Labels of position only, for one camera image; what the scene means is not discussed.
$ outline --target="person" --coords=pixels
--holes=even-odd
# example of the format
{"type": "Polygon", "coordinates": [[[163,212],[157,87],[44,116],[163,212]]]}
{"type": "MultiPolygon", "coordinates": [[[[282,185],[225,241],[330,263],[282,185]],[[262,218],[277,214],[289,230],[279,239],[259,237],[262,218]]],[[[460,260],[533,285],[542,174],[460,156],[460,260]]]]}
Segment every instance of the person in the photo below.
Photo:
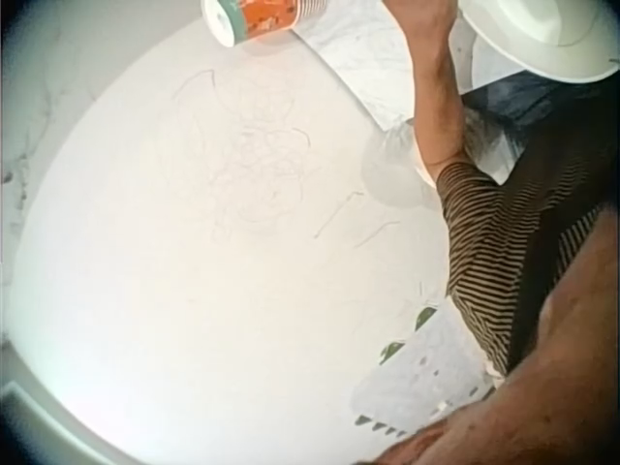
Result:
{"type": "Polygon", "coordinates": [[[385,4],[415,63],[415,134],[449,227],[449,296],[508,378],[373,463],[590,458],[617,423],[617,78],[538,122],[498,185],[464,149],[456,0],[385,4]]]}

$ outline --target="paper cup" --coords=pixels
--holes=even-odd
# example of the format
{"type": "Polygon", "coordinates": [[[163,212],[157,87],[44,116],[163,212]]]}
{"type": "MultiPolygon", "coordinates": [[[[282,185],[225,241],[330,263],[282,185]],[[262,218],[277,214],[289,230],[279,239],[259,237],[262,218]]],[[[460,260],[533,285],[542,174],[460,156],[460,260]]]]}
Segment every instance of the paper cup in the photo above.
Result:
{"type": "Polygon", "coordinates": [[[320,14],[327,0],[201,0],[202,15],[217,41],[234,47],[276,31],[291,29],[320,14]]]}

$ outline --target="green leaf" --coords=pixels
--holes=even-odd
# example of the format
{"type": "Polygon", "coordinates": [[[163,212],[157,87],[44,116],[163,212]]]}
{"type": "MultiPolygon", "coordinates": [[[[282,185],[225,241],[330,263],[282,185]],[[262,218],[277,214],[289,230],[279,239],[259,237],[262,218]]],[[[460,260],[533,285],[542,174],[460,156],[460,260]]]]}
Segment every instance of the green leaf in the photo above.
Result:
{"type": "Polygon", "coordinates": [[[370,423],[371,421],[372,421],[372,418],[365,417],[364,415],[360,415],[359,418],[356,420],[356,426],[362,426],[366,423],[370,423]]]}
{"type": "Polygon", "coordinates": [[[426,307],[424,310],[422,310],[418,315],[418,320],[416,321],[416,330],[423,327],[426,322],[428,322],[428,320],[430,320],[430,318],[435,315],[436,312],[437,309],[432,307],[426,307]]]}
{"type": "Polygon", "coordinates": [[[387,347],[385,347],[382,351],[381,351],[381,363],[379,363],[380,365],[383,365],[386,361],[388,361],[390,358],[392,358],[394,356],[394,354],[396,354],[398,351],[400,351],[403,346],[405,344],[402,342],[392,342],[391,344],[389,344],[387,347]]]}

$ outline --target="sleeve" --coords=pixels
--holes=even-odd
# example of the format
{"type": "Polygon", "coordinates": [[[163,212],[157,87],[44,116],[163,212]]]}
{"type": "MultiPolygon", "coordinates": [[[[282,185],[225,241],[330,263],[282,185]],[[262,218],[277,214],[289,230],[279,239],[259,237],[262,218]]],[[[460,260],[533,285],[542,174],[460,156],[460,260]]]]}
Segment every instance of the sleeve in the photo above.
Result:
{"type": "Polygon", "coordinates": [[[471,245],[481,224],[495,212],[501,187],[475,165],[454,163],[437,179],[437,192],[449,229],[450,249],[471,245]]]}

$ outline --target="clear plastic bag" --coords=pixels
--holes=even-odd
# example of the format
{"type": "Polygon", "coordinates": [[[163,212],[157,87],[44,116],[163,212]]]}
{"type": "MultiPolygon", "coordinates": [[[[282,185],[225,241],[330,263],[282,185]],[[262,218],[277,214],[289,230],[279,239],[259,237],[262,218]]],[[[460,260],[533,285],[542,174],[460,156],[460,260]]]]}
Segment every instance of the clear plastic bag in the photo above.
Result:
{"type": "MultiPolygon", "coordinates": [[[[405,122],[371,140],[362,160],[362,179],[368,192],[381,203],[441,209],[412,124],[405,122]]],[[[499,125],[468,108],[465,149],[476,165],[500,184],[508,179],[520,154],[499,125]]]]}

